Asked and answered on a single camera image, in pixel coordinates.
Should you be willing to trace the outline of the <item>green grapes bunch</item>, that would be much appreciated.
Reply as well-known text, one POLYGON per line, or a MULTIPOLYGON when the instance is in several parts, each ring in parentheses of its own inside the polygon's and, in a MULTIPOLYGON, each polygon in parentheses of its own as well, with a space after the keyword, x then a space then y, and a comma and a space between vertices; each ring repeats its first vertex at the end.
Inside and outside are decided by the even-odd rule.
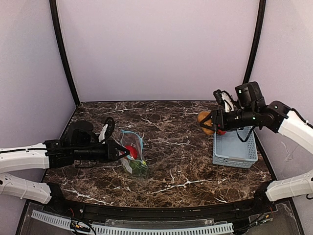
POLYGON ((148 172, 148 165, 145 161, 130 161, 129 165, 132 169, 132 175, 143 177, 148 172))

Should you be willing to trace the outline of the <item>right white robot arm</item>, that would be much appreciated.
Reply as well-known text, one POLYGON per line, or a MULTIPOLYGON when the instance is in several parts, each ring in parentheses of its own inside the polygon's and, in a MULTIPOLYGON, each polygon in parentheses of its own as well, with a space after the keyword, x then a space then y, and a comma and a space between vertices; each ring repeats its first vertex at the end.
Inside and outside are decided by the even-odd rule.
MULTIPOLYGON (((266 104, 257 82, 248 82, 235 88, 237 101, 226 91, 214 91, 222 109, 216 109, 199 120, 201 128, 211 133, 237 131, 245 127, 268 128, 297 143, 308 152, 313 151, 313 126, 295 108, 281 101, 266 104)), ((284 180, 266 182, 255 192, 256 202, 275 202, 280 199, 313 193, 313 172, 284 180)))

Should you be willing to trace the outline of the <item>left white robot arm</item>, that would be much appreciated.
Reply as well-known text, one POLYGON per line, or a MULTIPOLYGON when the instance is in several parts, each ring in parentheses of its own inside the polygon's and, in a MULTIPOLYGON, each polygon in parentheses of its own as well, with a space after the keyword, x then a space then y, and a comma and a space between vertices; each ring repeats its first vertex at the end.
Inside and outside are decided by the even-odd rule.
POLYGON ((63 200, 62 190, 54 183, 33 182, 11 175, 27 169, 56 169, 73 165, 75 161, 111 163, 130 151, 111 139, 115 128, 112 117, 106 119, 100 134, 92 123, 79 120, 69 125, 64 139, 48 140, 31 146, 0 151, 0 192, 48 204, 63 200))

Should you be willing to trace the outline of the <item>red apple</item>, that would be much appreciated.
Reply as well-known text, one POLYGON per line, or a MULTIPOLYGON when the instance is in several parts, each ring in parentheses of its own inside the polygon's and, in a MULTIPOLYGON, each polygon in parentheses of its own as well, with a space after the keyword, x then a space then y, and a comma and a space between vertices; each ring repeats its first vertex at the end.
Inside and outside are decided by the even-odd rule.
POLYGON ((217 134, 218 135, 225 135, 227 132, 226 131, 222 131, 222 130, 218 130, 217 134))

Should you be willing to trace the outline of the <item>clear zip top bag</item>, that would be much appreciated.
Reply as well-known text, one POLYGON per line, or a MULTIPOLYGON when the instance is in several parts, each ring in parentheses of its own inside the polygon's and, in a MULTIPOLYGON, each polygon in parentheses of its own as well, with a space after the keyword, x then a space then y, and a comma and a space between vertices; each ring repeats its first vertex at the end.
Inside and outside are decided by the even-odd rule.
POLYGON ((132 131, 121 130, 121 133, 120 144, 129 150, 129 154, 120 159, 120 162, 132 180, 135 180, 142 187, 146 187, 149 167, 143 156, 143 139, 139 134, 132 131))

